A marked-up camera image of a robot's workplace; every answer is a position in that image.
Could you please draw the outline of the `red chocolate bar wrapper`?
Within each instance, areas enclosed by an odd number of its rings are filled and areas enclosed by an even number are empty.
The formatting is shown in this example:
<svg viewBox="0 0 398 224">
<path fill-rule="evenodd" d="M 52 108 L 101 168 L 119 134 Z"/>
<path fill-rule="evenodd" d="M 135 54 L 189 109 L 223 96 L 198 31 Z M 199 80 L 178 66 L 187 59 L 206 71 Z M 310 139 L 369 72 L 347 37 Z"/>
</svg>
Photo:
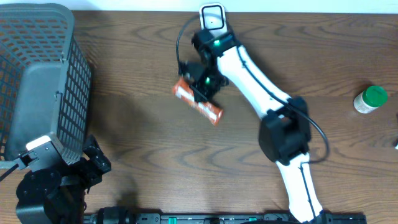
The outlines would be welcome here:
<svg viewBox="0 0 398 224">
<path fill-rule="evenodd" d="M 180 98 L 208 118 L 214 126 L 219 123 L 223 115 L 223 110 L 210 102 L 196 102 L 194 100 L 193 90 L 190 89 L 188 83 L 183 78 L 180 78 L 174 85 L 172 92 L 177 98 Z"/>
</svg>

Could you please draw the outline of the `green lid white jar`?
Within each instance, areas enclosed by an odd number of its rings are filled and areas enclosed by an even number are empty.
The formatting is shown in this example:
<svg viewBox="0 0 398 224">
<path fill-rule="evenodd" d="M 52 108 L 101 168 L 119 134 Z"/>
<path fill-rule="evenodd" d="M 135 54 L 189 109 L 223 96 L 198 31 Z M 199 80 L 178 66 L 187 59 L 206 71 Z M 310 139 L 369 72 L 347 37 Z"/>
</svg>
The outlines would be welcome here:
<svg viewBox="0 0 398 224">
<path fill-rule="evenodd" d="M 356 111 L 368 114 L 386 103 L 388 94 L 381 86 L 373 85 L 362 91 L 353 101 Z"/>
</svg>

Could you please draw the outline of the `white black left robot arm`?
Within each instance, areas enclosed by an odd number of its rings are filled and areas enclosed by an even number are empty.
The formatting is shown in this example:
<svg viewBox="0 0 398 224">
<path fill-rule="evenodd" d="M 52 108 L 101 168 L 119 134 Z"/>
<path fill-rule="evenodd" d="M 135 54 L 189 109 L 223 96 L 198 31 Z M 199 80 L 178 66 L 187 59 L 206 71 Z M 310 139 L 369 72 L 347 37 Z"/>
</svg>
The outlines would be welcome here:
<svg viewBox="0 0 398 224">
<path fill-rule="evenodd" d="M 16 214 L 21 223 L 83 223 L 85 191 L 102 181 L 111 170 L 94 136 L 87 137 L 83 153 L 87 158 L 68 165 L 62 157 L 66 148 L 54 133 L 26 144 L 17 163 L 28 166 L 17 186 Z"/>
</svg>

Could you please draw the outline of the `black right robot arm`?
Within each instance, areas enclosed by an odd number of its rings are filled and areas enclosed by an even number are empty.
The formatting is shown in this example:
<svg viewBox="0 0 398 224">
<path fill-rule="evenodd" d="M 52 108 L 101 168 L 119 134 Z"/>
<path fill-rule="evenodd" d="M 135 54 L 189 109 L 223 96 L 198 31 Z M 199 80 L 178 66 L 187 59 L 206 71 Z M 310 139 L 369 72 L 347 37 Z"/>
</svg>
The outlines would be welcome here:
<svg viewBox="0 0 398 224">
<path fill-rule="evenodd" d="M 261 120 L 259 145 L 280 170 L 291 214 L 301 223 L 314 222 L 323 208 L 310 174 L 312 120 L 305 100 L 277 88 L 232 32 L 215 37 L 209 30 L 200 30 L 193 35 L 192 45 L 204 64 L 203 73 L 190 85 L 194 100 L 209 102 L 226 82 L 238 88 Z"/>
</svg>

